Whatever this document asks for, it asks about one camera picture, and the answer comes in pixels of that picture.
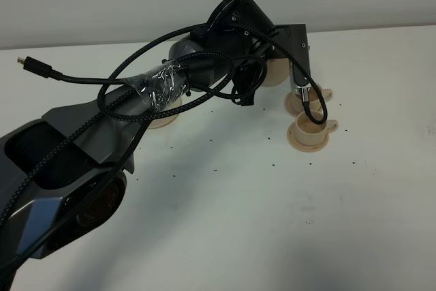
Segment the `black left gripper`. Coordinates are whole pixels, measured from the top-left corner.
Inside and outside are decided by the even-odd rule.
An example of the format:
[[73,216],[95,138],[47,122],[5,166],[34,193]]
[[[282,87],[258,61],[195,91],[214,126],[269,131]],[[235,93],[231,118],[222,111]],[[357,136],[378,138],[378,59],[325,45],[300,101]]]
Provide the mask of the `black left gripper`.
[[[223,0],[205,23],[190,31],[190,41],[196,52],[222,52],[230,57],[260,54],[266,43],[252,34],[253,29],[268,37],[278,34],[278,28],[254,0]],[[232,102],[239,106],[254,105],[255,92],[267,72],[265,61],[247,61],[237,67],[232,79]]]

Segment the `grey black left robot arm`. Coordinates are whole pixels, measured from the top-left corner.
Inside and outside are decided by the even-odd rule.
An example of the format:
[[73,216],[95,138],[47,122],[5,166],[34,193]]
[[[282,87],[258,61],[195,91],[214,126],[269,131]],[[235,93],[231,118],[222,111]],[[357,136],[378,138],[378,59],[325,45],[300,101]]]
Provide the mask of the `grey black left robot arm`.
[[229,82],[251,103],[278,34],[253,0],[223,0],[209,19],[174,32],[157,67],[95,80],[97,98],[49,110],[1,138],[1,265],[43,258],[107,221],[134,171],[133,153],[153,121],[174,117],[184,94],[200,102]]

